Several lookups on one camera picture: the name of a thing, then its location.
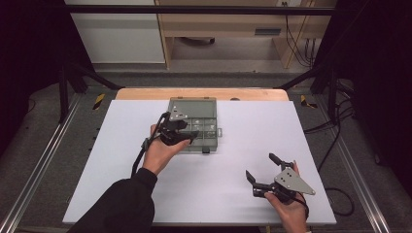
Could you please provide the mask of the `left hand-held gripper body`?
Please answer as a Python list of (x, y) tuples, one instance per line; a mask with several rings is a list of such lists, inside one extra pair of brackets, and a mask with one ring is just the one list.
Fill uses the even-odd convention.
[(185, 132), (183, 132), (183, 129), (179, 130), (177, 126), (179, 120), (186, 121), (187, 117), (176, 106), (163, 114), (164, 121), (159, 126), (159, 137), (165, 145), (174, 146), (185, 140)]

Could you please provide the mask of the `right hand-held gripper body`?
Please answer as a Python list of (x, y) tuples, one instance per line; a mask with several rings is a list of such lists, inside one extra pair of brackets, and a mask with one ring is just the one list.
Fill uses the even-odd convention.
[(305, 182), (293, 169), (291, 162), (275, 161), (281, 172), (274, 177), (274, 182), (257, 183), (252, 178), (252, 191), (255, 197), (264, 197), (266, 192), (272, 192), (282, 203), (289, 204), (297, 193), (315, 195), (316, 191)]

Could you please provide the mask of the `grey plastic organizer box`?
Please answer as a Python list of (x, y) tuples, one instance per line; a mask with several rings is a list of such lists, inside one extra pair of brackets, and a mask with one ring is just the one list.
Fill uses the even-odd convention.
[(214, 97), (173, 97), (169, 101), (170, 119), (182, 119), (188, 125), (181, 133), (197, 131), (197, 137), (185, 152), (212, 153), (218, 148), (222, 130), (218, 127), (217, 99)]

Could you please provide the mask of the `person's left hand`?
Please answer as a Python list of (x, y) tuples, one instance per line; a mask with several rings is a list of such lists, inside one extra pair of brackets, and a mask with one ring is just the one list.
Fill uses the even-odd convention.
[(190, 140), (184, 140), (176, 145), (167, 146), (159, 138), (155, 138), (145, 153), (142, 167), (157, 176), (172, 157), (185, 149), (189, 144)]

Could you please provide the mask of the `person's right hand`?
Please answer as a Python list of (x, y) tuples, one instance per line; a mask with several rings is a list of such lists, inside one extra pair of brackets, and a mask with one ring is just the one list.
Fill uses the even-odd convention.
[(276, 210), (287, 233), (306, 233), (306, 209), (302, 205), (303, 198), (295, 195), (295, 201), (289, 205), (283, 204), (273, 193), (266, 192), (264, 197)]

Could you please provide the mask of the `white table board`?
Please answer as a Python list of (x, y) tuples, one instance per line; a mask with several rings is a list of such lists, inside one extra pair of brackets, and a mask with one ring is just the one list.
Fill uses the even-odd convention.
[[(74, 223), (114, 182), (126, 179), (141, 149), (168, 107), (167, 101), (114, 100), (63, 218)], [(223, 134), (216, 151), (180, 153), (159, 174), (154, 188), (156, 225), (274, 225), (280, 219), (256, 198), (246, 176), (272, 183), (280, 169), (268, 157), (296, 161), (313, 189), (307, 196), (311, 225), (336, 222), (291, 101), (220, 101)]]

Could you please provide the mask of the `wooden table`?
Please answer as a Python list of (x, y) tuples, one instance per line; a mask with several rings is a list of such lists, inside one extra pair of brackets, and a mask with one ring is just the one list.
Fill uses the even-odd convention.
[(273, 88), (196, 88), (150, 87), (122, 88), (117, 100), (168, 100), (171, 97), (215, 97), (217, 100), (289, 101), (287, 92)]

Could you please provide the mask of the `yellow black tape marker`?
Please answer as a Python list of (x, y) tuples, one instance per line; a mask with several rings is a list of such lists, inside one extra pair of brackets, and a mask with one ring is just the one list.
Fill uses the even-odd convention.
[(300, 95), (300, 104), (303, 107), (308, 107), (311, 109), (318, 109), (318, 105), (315, 103), (309, 103), (305, 95)]
[(92, 107), (93, 110), (98, 110), (98, 109), (99, 109), (99, 107), (101, 106), (101, 103), (102, 103), (104, 97), (105, 97), (105, 93), (100, 93), (100, 94), (96, 97), (96, 100), (95, 100), (94, 105), (93, 105), (93, 107)]

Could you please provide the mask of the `white cabinet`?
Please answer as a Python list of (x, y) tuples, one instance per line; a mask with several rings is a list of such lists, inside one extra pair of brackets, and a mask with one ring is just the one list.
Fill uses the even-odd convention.
[(72, 14), (93, 64), (164, 63), (156, 14)]

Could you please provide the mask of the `light wooden desk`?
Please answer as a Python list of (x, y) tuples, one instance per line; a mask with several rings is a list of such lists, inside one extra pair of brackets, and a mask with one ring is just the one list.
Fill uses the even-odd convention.
[[(154, 0), (158, 6), (240, 6), (333, 8), (337, 0)], [(266, 37), (274, 42), (284, 68), (291, 67), (303, 38), (321, 39), (329, 16), (160, 14), (166, 38)]]

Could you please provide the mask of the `aluminium floor rail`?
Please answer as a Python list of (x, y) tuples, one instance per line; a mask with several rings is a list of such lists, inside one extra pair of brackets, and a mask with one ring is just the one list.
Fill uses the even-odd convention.
[(25, 213), (34, 193), (36, 192), (42, 178), (44, 177), (49, 164), (51, 163), (56, 150), (58, 149), (76, 111), (83, 98), (82, 94), (75, 93), (69, 105), (67, 116), (56, 126), (51, 138), (48, 141), (42, 155), (34, 167), (30, 177), (25, 183), (15, 204), (8, 211), (6, 217), (0, 223), (0, 233), (14, 233)]
[(391, 233), (389, 224), (382, 214), (371, 190), (369, 189), (361, 170), (355, 163), (344, 139), (340, 136), (337, 129), (330, 130), (332, 137), (336, 140), (335, 145), (343, 166), (353, 184), (354, 190), (360, 199), (362, 208), (375, 233)]

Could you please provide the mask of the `black metal frame strut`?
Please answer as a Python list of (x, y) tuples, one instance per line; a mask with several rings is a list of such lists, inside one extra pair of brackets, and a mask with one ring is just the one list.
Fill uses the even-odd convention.
[(299, 75), (293, 80), (277, 86), (277, 89), (288, 90), (293, 86), (302, 83), (310, 78), (314, 78), (310, 90), (313, 94), (322, 94), (327, 88), (327, 115), (333, 122), (337, 122), (336, 92), (337, 77), (333, 68), (329, 65), (318, 65), (309, 71)]
[(71, 85), (76, 93), (85, 93), (87, 84), (84, 77), (92, 78), (112, 90), (120, 90), (121, 86), (112, 83), (96, 72), (82, 67), (76, 63), (65, 63), (58, 72), (60, 119), (62, 123), (69, 115), (68, 85)]

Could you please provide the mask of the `black horizontal frame bar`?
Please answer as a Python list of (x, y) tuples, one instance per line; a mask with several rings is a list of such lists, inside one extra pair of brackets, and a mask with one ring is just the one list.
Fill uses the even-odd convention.
[(332, 16), (337, 13), (334, 8), (240, 6), (65, 5), (63, 9), (77, 14)]

